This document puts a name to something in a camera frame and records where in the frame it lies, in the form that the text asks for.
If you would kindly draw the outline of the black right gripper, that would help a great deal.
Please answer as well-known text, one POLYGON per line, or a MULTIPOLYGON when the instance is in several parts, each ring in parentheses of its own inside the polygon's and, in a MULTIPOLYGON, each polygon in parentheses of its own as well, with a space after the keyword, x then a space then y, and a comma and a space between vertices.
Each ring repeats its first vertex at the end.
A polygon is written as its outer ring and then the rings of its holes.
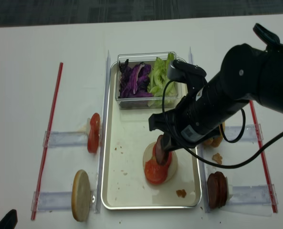
POLYGON ((152 114, 148 119, 149 130, 161 130, 162 149, 164 152, 175 151, 181 148, 195 148, 198 141, 187 141, 181 134, 177 121, 182 121, 177 109, 171 109, 164 113, 152 114))

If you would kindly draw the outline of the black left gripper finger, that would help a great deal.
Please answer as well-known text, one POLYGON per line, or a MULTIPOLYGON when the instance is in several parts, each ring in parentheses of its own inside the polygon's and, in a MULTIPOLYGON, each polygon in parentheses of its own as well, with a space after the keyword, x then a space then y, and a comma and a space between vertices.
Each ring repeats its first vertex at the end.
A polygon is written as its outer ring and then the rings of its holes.
POLYGON ((15 229, 17 222, 17 210, 12 209, 0 221, 0 229, 15 229))

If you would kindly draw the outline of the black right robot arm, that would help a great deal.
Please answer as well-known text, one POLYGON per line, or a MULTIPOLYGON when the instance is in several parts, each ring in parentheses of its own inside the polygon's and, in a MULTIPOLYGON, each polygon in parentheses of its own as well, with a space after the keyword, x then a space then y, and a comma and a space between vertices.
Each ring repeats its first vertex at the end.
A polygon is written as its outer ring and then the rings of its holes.
POLYGON ((200 67, 179 60, 170 62, 168 78, 184 83, 188 93, 174 109, 153 114, 148 120, 150 130, 164 133, 164 150, 193 148, 217 136, 219 125, 251 100, 283 114, 283 44, 260 24, 255 24, 253 31, 266 49, 257 50, 245 43, 232 47, 220 71, 209 81, 200 67))

